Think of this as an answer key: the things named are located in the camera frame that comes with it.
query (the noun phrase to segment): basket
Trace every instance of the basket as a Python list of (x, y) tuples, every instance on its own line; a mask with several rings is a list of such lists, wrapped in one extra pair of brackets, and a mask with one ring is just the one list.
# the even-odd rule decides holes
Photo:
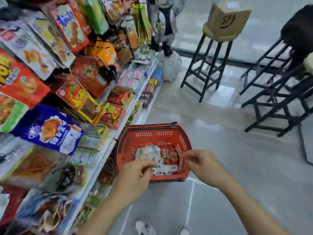
[[(147, 145), (173, 145), (180, 156), (183, 152), (191, 150), (191, 144), (185, 131), (173, 122), (170, 124), (134, 125), (124, 129), (118, 140), (116, 150), (117, 167), (135, 160), (139, 147)], [(179, 157), (178, 171), (172, 175), (153, 175), (151, 182), (184, 181), (189, 175), (185, 159)]]

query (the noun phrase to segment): red snack package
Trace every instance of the red snack package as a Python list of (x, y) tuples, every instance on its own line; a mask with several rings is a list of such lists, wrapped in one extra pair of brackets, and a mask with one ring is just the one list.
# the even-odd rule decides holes
[(99, 67), (96, 59), (76, 57), (71, 71), (84, 88), (96, 99), (102, 95), (104, 89), (108, 86), (98, 74)]
[(82, 13), (82, 9), (80, 8), (80, 3), (76, 2), (81, 0), (69, 0), (69, 4), (73, 9), (74, 15), (76, 16), (77, 19), (79, 19), (79, 22), (81, 24), (83, 32), (86, 33), (86, 35), (90, 34), (92, 32), (91, 26), (87, 22), (87, 16), (85, 16)]
[(33, 109), (50, 88), (0, 48), (0, 91)]
[(86, 32), (82, 30), (80, 18), (75, 15), (75, 8), (69, 0), (50, 2), (46, 7), (73, 53), (78, 53), (90, 43)]

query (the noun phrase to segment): cardboard box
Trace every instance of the cardboard box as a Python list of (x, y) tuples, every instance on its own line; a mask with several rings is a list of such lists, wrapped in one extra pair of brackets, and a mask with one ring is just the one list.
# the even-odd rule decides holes
[(241, 7), (238, 1), (213, 3), (205, 25), (212, 33), (214, 40), (221, 37), (229, 37), (228, 39), (233, 40), (244, 29), (251, 11), (249, 8)]

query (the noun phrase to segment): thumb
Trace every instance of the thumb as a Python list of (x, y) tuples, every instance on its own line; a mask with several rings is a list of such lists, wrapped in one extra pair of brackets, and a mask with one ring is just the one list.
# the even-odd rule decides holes
[(152, 173), (153, 173), (153, 169), (152, 169), (152, 167), (149, 167), (146, 171), (145, 171), (145, 173), (143, 174), (143, 180), (145, 181), (145, 182), (147, 182), (147, 183), (149, 183), (149, 181), (150, 181), (150, 179), (151, 179), (151, 177), (152, 177)]
[(192, 172), (194, 172), (198, 167), (198, 165), (196, 163), (194, 163), (188, 159), (185, 160), (185, 164), (188, 167), (188, 169), (191, 170)]

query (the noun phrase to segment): person's right hand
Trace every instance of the person's right hand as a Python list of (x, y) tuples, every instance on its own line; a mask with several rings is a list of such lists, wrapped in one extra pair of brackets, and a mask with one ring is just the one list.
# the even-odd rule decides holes
[(202, 182), (220, 189), (231, 176), (208, 150), (189, 150), (181, 155), (185, 164)]

